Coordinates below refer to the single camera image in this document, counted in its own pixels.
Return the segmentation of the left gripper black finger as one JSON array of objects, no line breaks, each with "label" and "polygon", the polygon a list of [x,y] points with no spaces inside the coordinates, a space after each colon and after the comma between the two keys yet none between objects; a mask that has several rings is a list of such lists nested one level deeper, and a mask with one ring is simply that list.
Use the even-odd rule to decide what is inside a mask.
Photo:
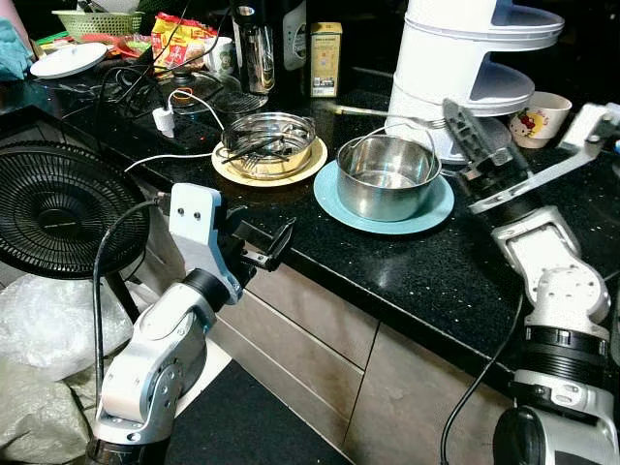
[{"label": "left gripper black finger", "polygon": [[262,270],[275,271],[283,262],[283,254],[287,249],[294,231],[296,218],[285,222],[273,236],[273,242],[266,251],[251,252],[251,265]]},{"label": "left gripper black finger", "polygon": [[220,239],[226,236],[238,236],[236,232],[242,227],[244,220],[251,216],[248,205],[228,205],[220,207]]}]

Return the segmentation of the light blue plate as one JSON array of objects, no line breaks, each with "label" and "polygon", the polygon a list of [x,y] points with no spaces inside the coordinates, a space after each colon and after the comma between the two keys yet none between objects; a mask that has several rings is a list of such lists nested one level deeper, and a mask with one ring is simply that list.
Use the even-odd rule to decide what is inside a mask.
[{"label": "light blue plate", "polygon": [[338,174],[340,169],[337,161],[328,161],[319,169],[313,181],[314,198],[329,217],[351,229],[383,235],[420,233],[434,229],[447,221],[452,214],[455,195],[450,182],[446,178],[439,178],[431,183],[429,204],[407,220],[394,222],[366,220],[347,209],[338,198]]}]

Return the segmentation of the beige kitchen cabinet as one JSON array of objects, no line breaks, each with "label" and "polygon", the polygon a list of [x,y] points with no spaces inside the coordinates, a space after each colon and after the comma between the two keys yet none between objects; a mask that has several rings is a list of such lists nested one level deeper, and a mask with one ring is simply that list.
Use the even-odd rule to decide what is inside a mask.
[{"label": "beige kitchen cabinet", "polygon": [[313,201],[260,204],[239,229],[264,247],[296,218],[284,264],[261,271],[211,336],[356,465],[491,465],[511,404],[505,345],[521,279],[479,221],[379,235]]}]

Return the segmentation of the white cup with print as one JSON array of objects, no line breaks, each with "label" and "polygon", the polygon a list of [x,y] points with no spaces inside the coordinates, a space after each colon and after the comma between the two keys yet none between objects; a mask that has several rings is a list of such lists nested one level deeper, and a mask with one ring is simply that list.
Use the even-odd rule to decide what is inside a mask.
[{"label": "white cup with print", "polygon": [[526,107],[511,115],[513,141],[523,149],[541,149],[558,134],[573,107],[571,99],[536,90]]}]

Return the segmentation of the wide steel bowl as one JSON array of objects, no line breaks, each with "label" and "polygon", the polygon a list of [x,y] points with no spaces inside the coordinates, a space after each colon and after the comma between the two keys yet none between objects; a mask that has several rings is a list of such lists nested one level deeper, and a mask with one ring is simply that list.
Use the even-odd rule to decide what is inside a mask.
[{"label": "wide steel bowl", "polygon": [[240,116],[227,125],[222,140],[223,149],[226,151],[225,158],[240,147],[270,136],[289,136],[306,140],[307,143],[304,149],[292,152],[291,159],[287,161],[275,158],[240,158],[226,163],[222,160],[221,165],[253,180],[278,180],[304,169],[309,164],[309,150],[316,138],[315,121],[306,116],[279,111],[253,112]]}]

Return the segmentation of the dark metal utensil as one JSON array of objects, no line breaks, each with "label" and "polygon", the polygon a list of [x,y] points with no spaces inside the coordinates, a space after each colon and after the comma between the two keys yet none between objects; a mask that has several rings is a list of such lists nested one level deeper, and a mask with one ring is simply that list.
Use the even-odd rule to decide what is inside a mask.
[{"label": "dark metal utensil", "polygon": [[251,145],[240,147],[240,149],[232,151],[232,154],[226,156],[226,161],[236,160],[240,158],[275,158],[287,161],[291,159],[294,151],[304,149],[307,141],[299,138],[291,138],[289,136],[270,136]]}]

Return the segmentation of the white tiered rack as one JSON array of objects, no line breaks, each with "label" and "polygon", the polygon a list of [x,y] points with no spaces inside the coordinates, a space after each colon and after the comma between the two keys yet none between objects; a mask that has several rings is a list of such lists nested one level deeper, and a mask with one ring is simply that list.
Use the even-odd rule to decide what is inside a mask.
[{"label": "white tiered rack", "polygon": [[552,47],[563,27],[559,15],[512,0],[409,0],[387,132],[416,140],[448,164],[462,164],[446,129],[443,101],[476,116],[522,110],[535,83],[493,62],[491,53]]}]

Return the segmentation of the pale yellow plate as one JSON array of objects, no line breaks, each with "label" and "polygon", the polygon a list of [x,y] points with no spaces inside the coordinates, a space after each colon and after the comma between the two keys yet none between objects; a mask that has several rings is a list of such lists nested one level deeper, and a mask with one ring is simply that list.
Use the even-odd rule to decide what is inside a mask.
[{"label": "pale yellow plate", "polygon": [[292,183],[310,180],[319,169],[327,164],[328,152],[326,143],[324,143],[323,139],[315,139],[313,147],[309,150],[309,167],[293,173],[292,176],[280,178],[280,180],[253,180],[253,178],[244,177],[242,174],[236,173],[234,169],[218,164],[218,161],[222,160],[223,145],[222,143],[217,143],[211,154],[211,167],[214,171],[225,177],[227,181],[239,183],[239,185],[256,187],[256,189],[274,189],[274,187],[282,187],[292,185]]}]

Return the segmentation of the deep steel pot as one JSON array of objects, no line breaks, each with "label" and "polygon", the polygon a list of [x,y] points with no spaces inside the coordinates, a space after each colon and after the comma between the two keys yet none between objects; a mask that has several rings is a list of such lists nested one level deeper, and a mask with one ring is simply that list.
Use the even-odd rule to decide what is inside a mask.
[{"label": "deep steel pot", "polygon": [[395,222],[420,213],[442,164],[421,143],[387,134],[362,136],[337,151],[338,199],[364,220]]}]

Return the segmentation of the long metal utensil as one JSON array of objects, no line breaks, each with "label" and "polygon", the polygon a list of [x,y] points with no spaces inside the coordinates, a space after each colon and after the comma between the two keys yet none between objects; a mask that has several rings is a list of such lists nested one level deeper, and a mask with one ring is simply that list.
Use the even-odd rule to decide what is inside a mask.
[{"label": "long metal utensil", "polygon": [[430,128],[430,129],[446,129],[447,128],[446,119],[428,120],[428,119],[416,118],[415,116],[394,114],[394,112],[388,112],[388,111],[383,111],[383,110],[341,106],[341,105],[335,105],[335,103],[328,103],[328,102],[318,102],[316,103],[316,108],[324,109],[329,112],[333,112],[333,114],[366,115],[366,116],[380,116],[380,118],[397,118],[403,121],[411,121],[411,123],[420,125],[420,127],[425,127],[425,128]]}]

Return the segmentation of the white charger plug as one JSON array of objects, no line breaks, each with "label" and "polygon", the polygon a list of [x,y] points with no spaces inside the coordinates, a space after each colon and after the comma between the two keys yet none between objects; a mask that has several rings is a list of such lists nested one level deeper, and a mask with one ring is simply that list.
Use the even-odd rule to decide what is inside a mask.
[{"label": "white charger plug", "polygon": [[155,108],[151,111],[151,116],[152,120],[154,120],[156,129],[158,129],[163,136],[173,139],[176,121],[174,121],[174,110],[172,107]]}]

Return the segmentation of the glass pot lid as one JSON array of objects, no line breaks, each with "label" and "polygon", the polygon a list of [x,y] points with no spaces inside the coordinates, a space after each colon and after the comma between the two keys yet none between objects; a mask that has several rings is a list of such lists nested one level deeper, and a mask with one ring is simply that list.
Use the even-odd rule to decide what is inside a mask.
[{"label": "glass pot lid", "polygon": [[234,77],[204,71],[174,71],[172,79],[163,85],[163,89],[168,93],[182,90],[202,99],[217,112],[231,115],[247,114],[267,103],[266,96],[244,92],[242,84]]}]

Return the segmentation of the black power strip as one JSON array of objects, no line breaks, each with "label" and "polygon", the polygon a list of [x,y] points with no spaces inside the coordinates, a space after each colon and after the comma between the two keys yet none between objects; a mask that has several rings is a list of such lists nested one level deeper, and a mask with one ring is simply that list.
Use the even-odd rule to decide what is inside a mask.
[{"label": "black power strip", "polygon": [[116,103],[107,102],[99,110],[99,132],[107,140],[152,143],[173,152],[211,151],[221,141],[223,129],[211,109],[186,99],[189,106],[178,107],[173,99],[173,136],[167,137],[156,128],[150,111],[132,116]]}]

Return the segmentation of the yellow tin box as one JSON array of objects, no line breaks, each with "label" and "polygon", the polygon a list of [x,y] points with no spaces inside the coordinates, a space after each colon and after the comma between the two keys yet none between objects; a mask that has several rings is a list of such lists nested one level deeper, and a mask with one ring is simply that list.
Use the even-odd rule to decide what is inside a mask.
[{"label": "yellow tin box", "polygon": [[309,94],[313,98],[335,98],[338,94],[342,34],[340,22],[310,25]]}]

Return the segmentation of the steel kettle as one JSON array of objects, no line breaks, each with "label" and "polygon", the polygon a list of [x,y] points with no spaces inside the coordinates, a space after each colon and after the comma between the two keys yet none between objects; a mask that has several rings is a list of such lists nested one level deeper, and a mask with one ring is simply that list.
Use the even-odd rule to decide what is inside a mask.
[{"label": "steel kettle", "polygon": [[232,0],[238,79],[244,92],[267,96],[274,88],[275,59],[261,0]]}]

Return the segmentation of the black floor mat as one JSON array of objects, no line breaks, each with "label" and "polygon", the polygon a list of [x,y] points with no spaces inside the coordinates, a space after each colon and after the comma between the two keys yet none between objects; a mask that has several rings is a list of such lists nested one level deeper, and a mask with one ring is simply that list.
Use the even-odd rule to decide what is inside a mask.
[{"label": "black floor mat", "polygon": [[353,465],[235,360],[176,418],[165,465]]}]

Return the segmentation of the black electric fan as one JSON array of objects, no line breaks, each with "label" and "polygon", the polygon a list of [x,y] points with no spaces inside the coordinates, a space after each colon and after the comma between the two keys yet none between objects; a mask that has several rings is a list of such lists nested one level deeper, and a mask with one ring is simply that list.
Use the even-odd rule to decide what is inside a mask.
[{"label": "black electric fan", "polygon": [[0,263],[46,278],[84,280],[96,257],[102,282],[130,318],[140,310],[121,271],[140,260],[150,211],[127,216],[146,197],[102,156],[66,142],[0,145]]}]

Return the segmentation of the red yellow snack packet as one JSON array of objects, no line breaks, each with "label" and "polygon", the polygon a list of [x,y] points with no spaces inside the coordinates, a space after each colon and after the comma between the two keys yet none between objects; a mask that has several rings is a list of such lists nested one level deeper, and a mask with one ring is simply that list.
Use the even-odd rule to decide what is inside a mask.
[{"label": "red yellow snack packet", "polygon": [[217,36],[217,28],[195,19],[158,13],[151,32],[155,66],[173,68],[185,63],[191,67],[202,66],[203,55]]}]

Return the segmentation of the clear plastic bag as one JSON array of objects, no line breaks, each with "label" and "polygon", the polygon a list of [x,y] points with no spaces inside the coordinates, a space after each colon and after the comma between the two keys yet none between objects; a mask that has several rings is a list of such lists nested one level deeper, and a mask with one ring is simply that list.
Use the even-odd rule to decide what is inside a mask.
[{"label": "clear plastic bag", "polygon": [[93,292],[87,280],[19,276],[0,291],[0,357],[50,381],[96,366]]}]

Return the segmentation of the white round lid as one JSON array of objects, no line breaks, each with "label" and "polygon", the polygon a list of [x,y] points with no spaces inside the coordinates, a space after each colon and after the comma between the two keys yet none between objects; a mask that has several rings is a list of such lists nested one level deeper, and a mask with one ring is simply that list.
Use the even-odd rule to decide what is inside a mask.
[{"label": "white round lid", "polygon": [[108,52],[109,46],[101,43],[67,46],[32,63],[28,72],[40,79],[70,77],[92,70],[103,61]]}]

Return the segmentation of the green plastic basket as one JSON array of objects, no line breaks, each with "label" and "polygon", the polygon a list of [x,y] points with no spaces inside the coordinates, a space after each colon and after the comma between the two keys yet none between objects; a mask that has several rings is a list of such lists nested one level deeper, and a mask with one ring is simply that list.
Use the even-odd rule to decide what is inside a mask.
[{"label": "green plastic basket", "polygon": [[68,36],[77,41],[89,34],[128,36],[138,34],[143,12],[132,13],[88,13],[75,10],[52,12],[65,26]]}]

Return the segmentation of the grey green plastic bag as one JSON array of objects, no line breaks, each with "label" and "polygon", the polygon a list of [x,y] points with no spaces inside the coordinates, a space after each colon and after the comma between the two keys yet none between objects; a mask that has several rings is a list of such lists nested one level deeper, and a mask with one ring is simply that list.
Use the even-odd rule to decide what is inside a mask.
[{"label": "grey green plastic bag", "polygon": [[87,465],[96,409],[93,369],[49,381],[0,357],[0,465]]}]

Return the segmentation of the teal cloth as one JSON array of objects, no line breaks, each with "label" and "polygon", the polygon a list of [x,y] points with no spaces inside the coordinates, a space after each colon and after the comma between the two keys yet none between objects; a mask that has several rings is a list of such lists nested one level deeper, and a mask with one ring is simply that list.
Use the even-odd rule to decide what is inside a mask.
[{"label": "teal cloth", "polygon": [[25,41],[8,19],[0,17],[0,81],[24,80],[30,66]]}]

